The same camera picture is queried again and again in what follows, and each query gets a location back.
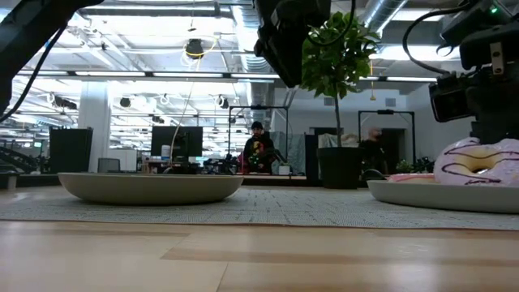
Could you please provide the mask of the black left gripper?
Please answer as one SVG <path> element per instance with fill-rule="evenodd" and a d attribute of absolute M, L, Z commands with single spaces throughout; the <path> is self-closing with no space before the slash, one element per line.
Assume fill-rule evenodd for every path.
<path fill-rule="evenodd" d="M 254 0 L 258 14 L 256 57 L 264 58 L 285 85 L 302 81 L 302 17 L 304 1 Z"/>

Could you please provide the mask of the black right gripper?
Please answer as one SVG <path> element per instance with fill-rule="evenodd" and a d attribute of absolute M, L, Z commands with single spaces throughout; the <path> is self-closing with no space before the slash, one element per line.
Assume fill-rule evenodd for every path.
<path fill-rule="evenodd" d="M 495 26 L 467 36 L 460 45 L 461 65 L 477 72 L 466 81 L 466 96 L 481 99 L 488 94 L 512 95 L 518 90 L 518 22 Z M 474 121 L 470 136 L 483 144 L 518 139 L 518 98 L 492 97 L 482 111 L 470 102 Z"/>

